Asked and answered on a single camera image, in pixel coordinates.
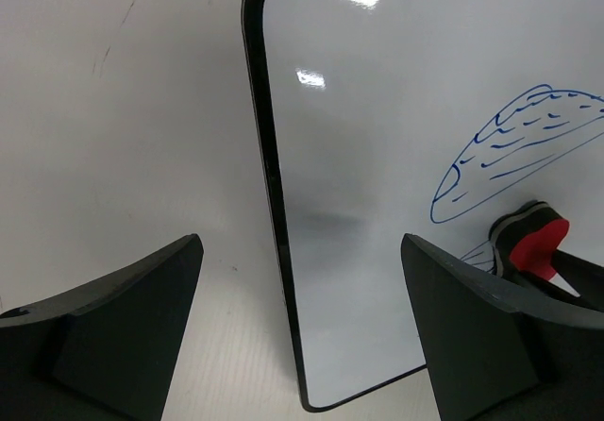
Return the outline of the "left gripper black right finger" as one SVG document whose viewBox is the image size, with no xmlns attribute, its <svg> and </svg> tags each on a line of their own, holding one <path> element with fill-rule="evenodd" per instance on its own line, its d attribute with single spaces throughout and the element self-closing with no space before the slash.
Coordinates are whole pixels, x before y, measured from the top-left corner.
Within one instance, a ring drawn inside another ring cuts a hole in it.
<svg viewBox="0 0 604 421">
<path fill-rule="evenodd" d="M 401 260 L 443 420 L 600 420 L 603 314 L 407 234 Z"/>
</svg>

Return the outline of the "red bone-shaped eraser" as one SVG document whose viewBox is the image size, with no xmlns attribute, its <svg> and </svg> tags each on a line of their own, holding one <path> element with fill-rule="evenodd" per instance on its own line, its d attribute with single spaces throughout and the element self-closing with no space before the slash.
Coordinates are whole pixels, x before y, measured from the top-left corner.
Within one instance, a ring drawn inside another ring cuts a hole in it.
<svg viewBox="0 0 604 421">
<path fill-rule="evenodd" d="M 570 222 L 545 201 L 529 201 L 501 216 L 488 234 L 495 274 L 508 278 L 518 271 L 552 281 L 558 275 L 552 259 L 569 229 Z"/>
</svg>

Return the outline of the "white whiteboard black frame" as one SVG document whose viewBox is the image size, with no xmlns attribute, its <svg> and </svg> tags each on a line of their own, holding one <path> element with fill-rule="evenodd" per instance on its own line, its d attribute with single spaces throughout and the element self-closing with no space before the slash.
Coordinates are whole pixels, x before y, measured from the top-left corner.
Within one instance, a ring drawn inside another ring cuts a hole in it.
<svg viewBox="0 0 604 421">
<path fill-rule="evenodd" d="M 300 400 L 422 369 L 400 258 L 480 270 L 533 200 L 603 260 L 603 0 L 243 0 L 243 40 Z"/>
</svg>

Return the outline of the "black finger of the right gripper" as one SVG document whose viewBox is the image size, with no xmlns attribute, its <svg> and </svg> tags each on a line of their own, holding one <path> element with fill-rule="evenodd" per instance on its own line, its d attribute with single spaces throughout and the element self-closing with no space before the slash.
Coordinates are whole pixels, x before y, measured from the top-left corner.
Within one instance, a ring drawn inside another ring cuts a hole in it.
<svg viewBox="0 0 604 421">
<path fill-rule="evenodd" d="M 563 251 L 512 258 L 495 251 L 495 274 L 535 294 L 603 312 L 603 267 Z"/>
</svg>

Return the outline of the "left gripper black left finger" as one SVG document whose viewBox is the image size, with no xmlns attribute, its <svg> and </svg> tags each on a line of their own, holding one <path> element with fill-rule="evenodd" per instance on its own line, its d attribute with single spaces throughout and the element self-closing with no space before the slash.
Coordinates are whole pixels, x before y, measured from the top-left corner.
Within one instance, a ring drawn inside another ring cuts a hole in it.
<svg viewBox="0 0 604 421">
<path fill-rule="evenodd" d="M 1 315 L 4 420 L 159 420 L 204 249 L 184 236 Z"/>
</svg>

